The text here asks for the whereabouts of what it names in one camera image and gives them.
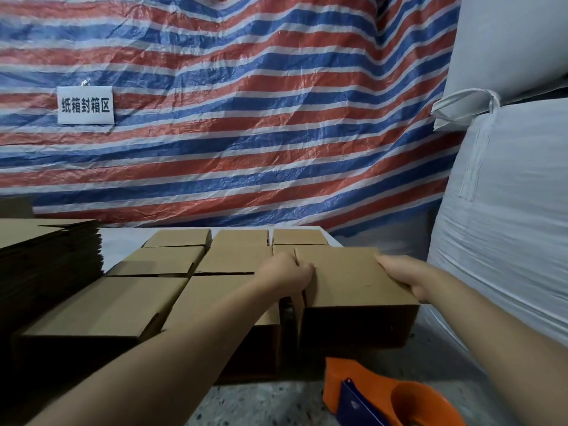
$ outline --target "forearm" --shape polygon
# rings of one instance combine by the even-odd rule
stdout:
[[[527,425],[565,423],[568,350],[529,328],[446,272],[437,270],[430,302],[466,344]]]
[[[183,425],[279,295],[265,281],[253,279],[194,322],[112,361],[30,424]]]

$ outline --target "left hand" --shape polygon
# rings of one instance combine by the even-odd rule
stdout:
[[[313,264],[298,262],[290,253],[281,252],[266,260],[254,273],[254,279],[268,284],[282,298],[301,293],[314,270]]]

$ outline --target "blue tape dispenser handle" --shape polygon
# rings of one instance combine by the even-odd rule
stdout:
[[[350,378],[341,383],[336,419],[341,426],[391,426],[387,417],[365,399]]]

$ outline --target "striped tarp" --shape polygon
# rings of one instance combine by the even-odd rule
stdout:
[[[319,224],[441,199],[459,0],[0,0],[0,195],[131,225]],[[58,125],[111,85],[115,125]]]

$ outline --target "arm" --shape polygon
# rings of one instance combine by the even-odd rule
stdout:
[[[124,353],[29,425],[185,424],[254,323],[280,298],[306,288],[313,271],[288,253],[274,256],[199,319]]]
[[[523,423],[566,424],[566,347],[430,264],[406,256],[377,260],[394,279],[411,286],[418,300],[441,312]]]

